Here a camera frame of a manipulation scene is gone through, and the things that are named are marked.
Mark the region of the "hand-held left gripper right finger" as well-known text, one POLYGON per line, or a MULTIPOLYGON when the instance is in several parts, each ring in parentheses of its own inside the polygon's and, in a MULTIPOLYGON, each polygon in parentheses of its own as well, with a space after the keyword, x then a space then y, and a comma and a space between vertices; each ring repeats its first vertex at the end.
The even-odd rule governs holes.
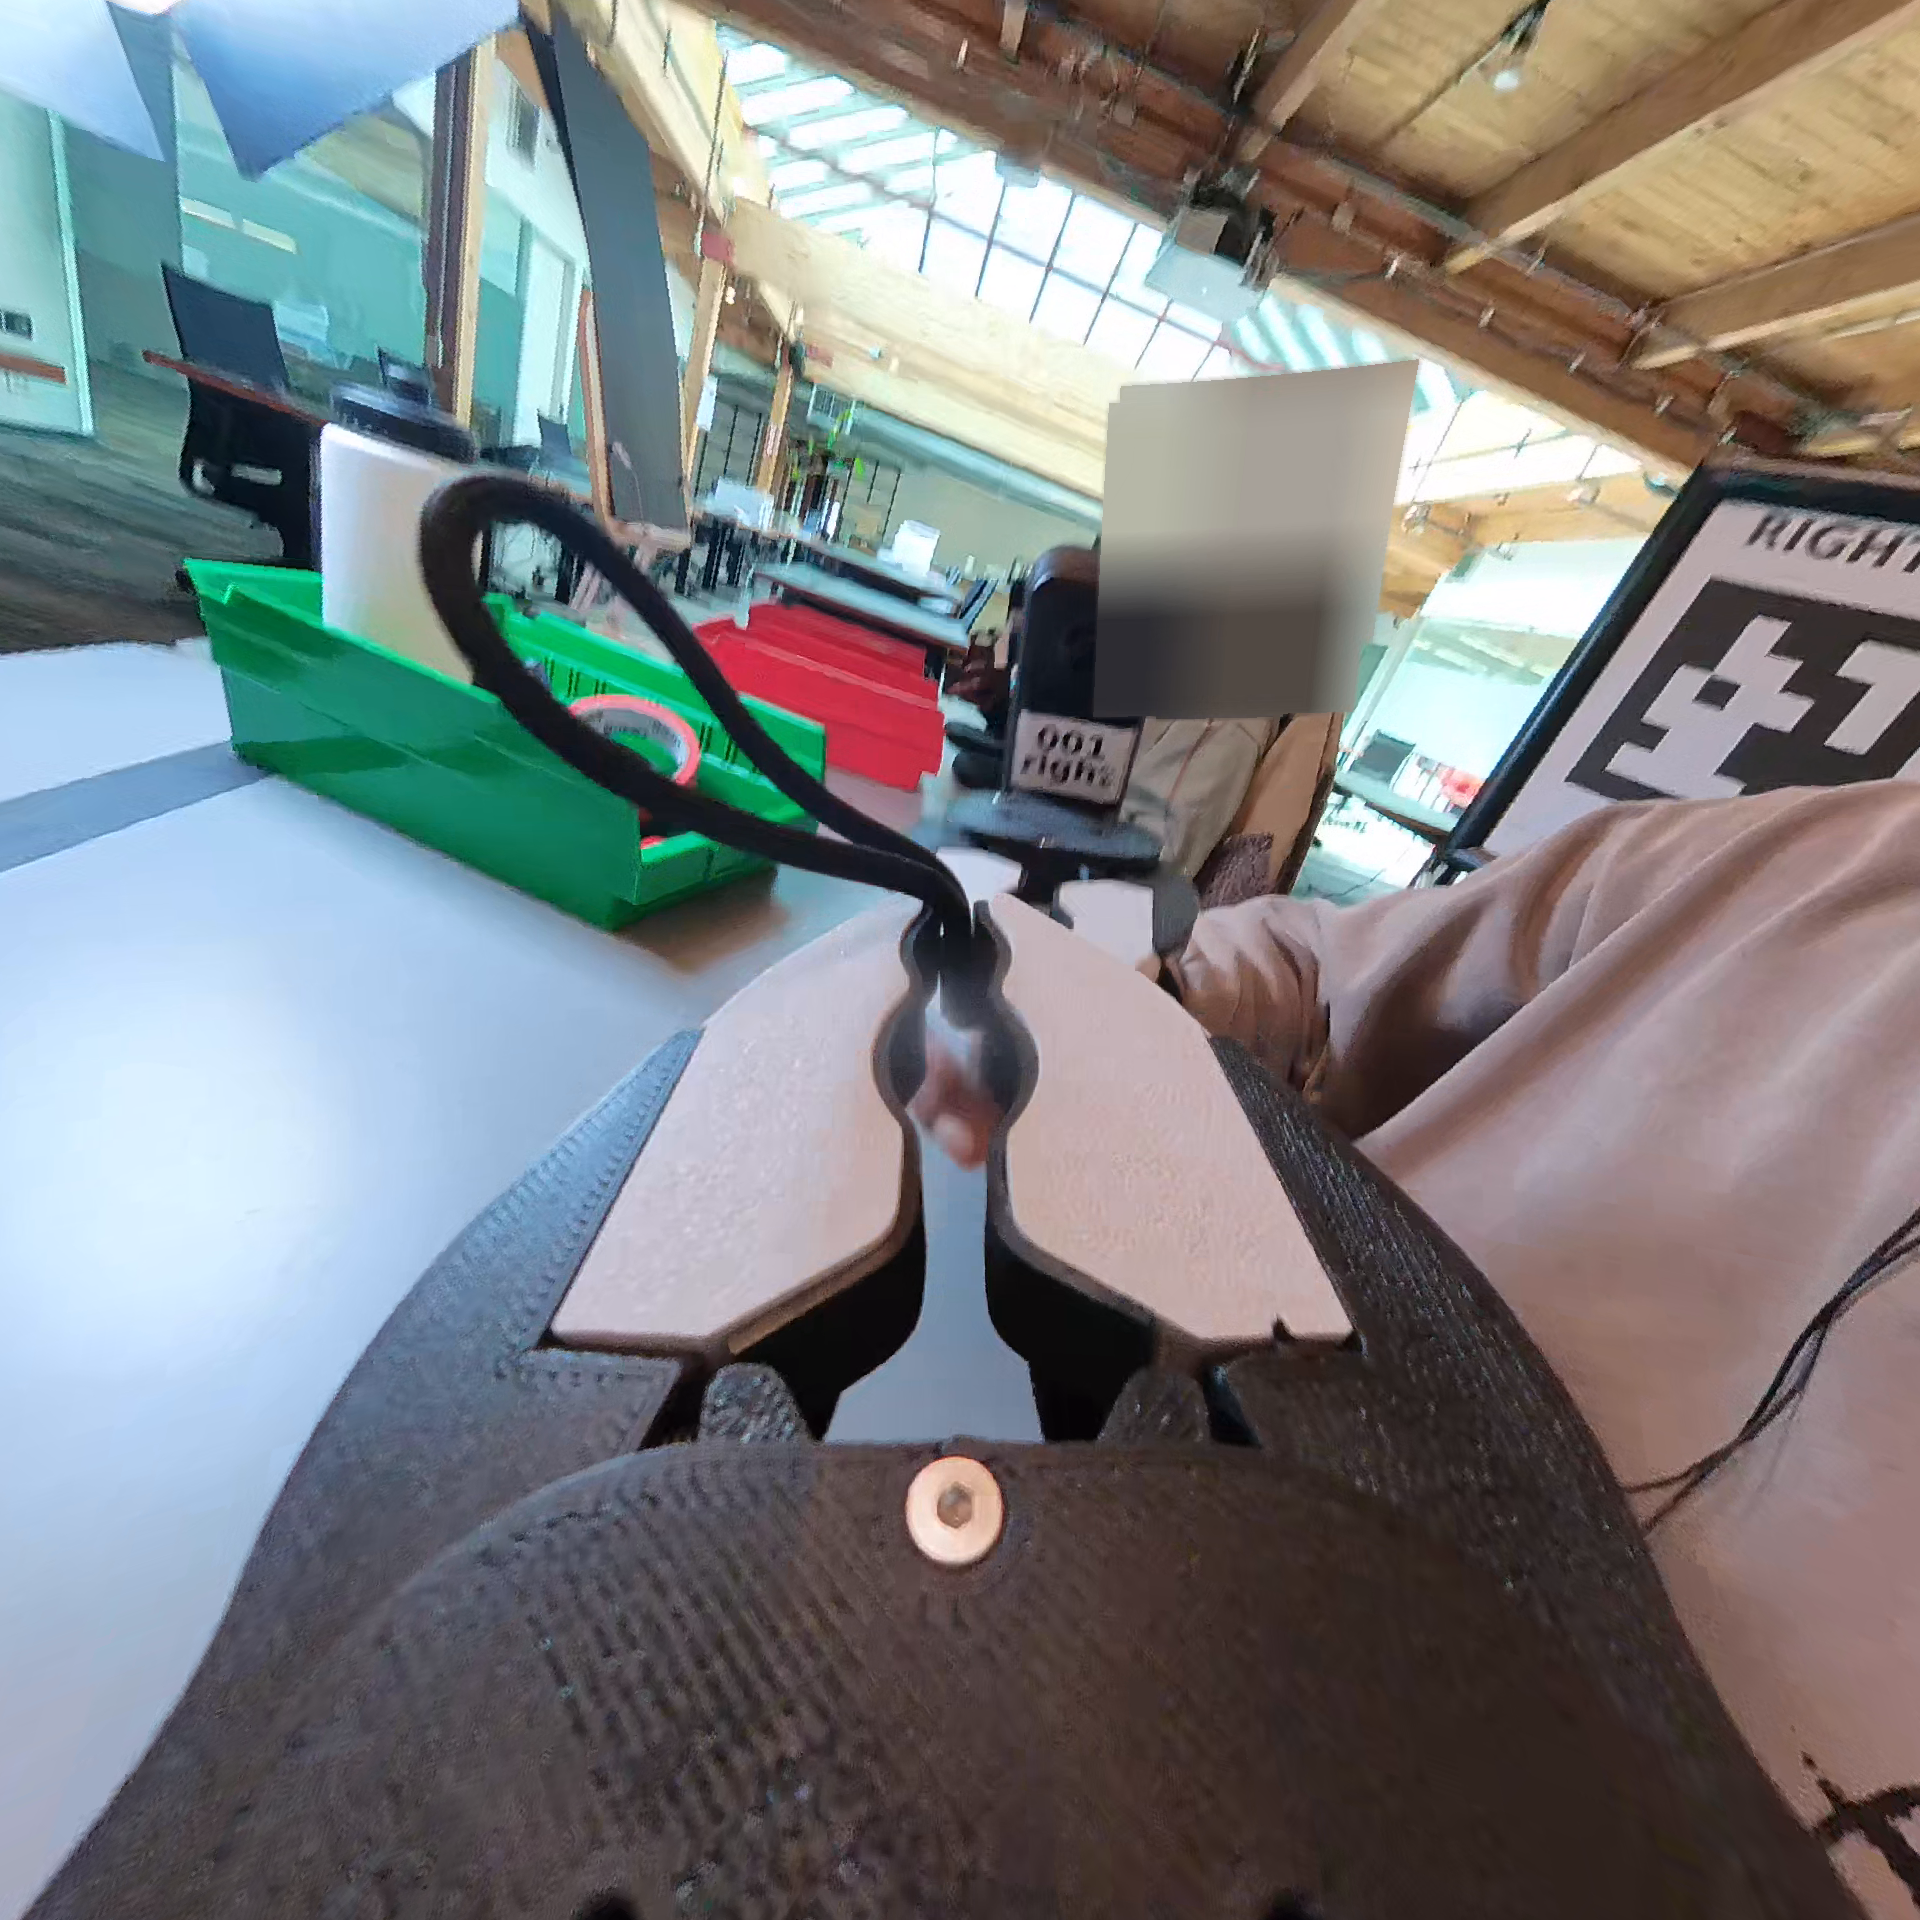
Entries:
POLYGON ((1030 903, 992 944, 985 1289, 1045 1437, 1093 1437, 1125 1385, 1200 1385, 1353 1317, 1206 1033, 1136 966, 1030 903))

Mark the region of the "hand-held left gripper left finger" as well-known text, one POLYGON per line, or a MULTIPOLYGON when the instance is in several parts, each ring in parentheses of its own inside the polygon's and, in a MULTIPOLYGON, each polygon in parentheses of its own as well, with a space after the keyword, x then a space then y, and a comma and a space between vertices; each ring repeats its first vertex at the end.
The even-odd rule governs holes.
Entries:
POLYGON ((917 1325, 921 1152, 881 1082, 913 1013, 908 903, 789 952, 700 1030, 560 1296, 554 1345, 754 1362, 832 1417, 917 1325))

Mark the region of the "person's right hand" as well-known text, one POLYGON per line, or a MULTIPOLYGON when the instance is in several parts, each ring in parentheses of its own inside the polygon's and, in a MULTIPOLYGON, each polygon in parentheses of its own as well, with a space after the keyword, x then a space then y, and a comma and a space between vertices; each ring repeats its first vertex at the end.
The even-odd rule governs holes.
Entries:
POLYGON ((1001 1126, 976 1046, 930 1041, 918 1088, 910 1101, 918 1129, 958 1168, 983 1168, 1001 1126))

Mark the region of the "red plastic bin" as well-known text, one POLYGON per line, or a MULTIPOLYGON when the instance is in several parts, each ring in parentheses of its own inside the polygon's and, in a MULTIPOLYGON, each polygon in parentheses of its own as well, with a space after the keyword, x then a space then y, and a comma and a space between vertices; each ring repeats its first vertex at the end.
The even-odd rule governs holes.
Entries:
POLYGON ((858 623, 836 610, 782 599, 758 599, 735 611, 742 640, 816 664, 836 664, 866 678, 932 680, 944 664, 942 651, 890 630, 858 623))
POLYGON ((912 791, 940 773, 944 715, 932 678, 866 678, 742 640, 728 616, 694 629, 735 690, 823 726, 836 773, 912 791))

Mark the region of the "pink tape roll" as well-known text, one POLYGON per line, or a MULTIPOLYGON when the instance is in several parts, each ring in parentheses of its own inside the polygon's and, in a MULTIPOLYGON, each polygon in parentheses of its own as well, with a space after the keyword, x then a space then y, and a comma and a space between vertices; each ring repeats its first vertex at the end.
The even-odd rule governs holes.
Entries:
POLYGON ((692 789, 700 781, 704 745, 678 707, 628 693, 601 693, 568 703, 566 710, 671 786, 692 789))

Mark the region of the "green plastic bin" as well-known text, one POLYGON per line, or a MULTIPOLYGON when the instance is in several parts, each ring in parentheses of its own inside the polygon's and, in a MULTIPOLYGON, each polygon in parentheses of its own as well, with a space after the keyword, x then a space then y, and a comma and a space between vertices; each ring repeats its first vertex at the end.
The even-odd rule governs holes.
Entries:
POLYGON ((764 858, 633 808, 481 688, 321 623, 320 576, 186 559, 241 761, 596 927, 757 874, 764 858))

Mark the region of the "person's torso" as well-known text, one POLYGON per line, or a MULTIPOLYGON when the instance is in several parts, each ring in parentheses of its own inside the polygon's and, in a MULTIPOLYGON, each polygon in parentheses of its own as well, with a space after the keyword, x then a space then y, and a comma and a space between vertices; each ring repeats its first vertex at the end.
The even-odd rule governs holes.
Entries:
MULTIPOLYGON (((1914 1046, 1487 1050, 1336 1111, 1514 1309, 1649 1520, 1914 1209, 1914 1046)), ((1869 1915, 1914 1915, 1914 1261, 1800 1398, 1648 1531, 1670 1606, 1869 1915)))

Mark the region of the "ceiling projector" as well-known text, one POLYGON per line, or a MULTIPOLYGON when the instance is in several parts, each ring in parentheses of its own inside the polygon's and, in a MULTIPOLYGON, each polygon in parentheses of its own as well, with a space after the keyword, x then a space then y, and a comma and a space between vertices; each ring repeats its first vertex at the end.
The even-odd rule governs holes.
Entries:
POLYGON ((1200 182, 1175 208, 1142 285, 1175 305, 1226 327, 1247 318, 1273 275, 1271 208, 1222 182, 1200 182))

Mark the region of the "black white marker board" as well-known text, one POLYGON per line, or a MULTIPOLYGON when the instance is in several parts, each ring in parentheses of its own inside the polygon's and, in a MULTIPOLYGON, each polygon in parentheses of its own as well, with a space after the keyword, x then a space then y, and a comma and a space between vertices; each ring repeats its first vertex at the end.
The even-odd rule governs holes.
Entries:
POLYGON ((1702 463, 1421 885, 1606 805, 1879 779, 1917 779, 1914 475, 1702 463))

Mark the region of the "tall black panel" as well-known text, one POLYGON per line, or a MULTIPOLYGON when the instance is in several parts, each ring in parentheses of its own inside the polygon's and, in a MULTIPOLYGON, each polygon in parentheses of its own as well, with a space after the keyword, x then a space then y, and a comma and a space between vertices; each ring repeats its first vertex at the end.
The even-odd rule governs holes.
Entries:
POLYGON ((654 154, 564 5, 545 14, 528 39, 586 243, 602 515, 655 546, 682 546, 680 358, 654 154))

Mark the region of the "white water bottle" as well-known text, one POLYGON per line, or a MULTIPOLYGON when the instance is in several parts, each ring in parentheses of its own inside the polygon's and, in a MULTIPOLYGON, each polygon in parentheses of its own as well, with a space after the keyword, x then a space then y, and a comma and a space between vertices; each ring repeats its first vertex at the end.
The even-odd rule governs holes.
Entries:
POLYGON ((317 441, 321 621, 449 680, 470 669, 431 608, 417 562, 424 501, 474 463, 468 427, 426 374, 385 363, 374 385, 340 385, 317 441))

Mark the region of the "studio light panel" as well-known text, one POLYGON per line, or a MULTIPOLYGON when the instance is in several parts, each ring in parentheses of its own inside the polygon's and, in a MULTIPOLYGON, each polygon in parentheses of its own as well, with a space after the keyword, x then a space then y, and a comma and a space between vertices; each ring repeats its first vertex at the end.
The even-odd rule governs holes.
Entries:
POLYGON ((142 72, 180 50, 245 176, 513 26, 513 2, 5 2, 5 94, 101 141, 169 160, 142 72))

